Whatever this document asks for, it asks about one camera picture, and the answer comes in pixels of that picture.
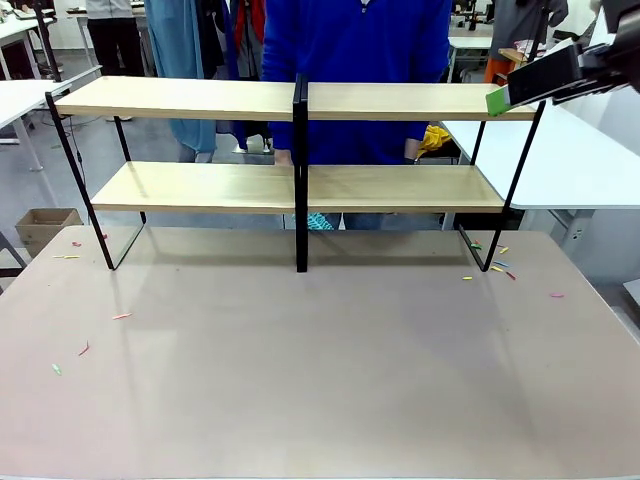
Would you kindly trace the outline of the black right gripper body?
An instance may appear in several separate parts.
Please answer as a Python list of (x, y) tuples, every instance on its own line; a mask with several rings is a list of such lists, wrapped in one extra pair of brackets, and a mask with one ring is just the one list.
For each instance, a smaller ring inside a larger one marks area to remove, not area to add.
[(613, 89), (639, 90), (639, 25), (620, 25), (611, 44), (589, 47), (582, 54), (584, 78)]

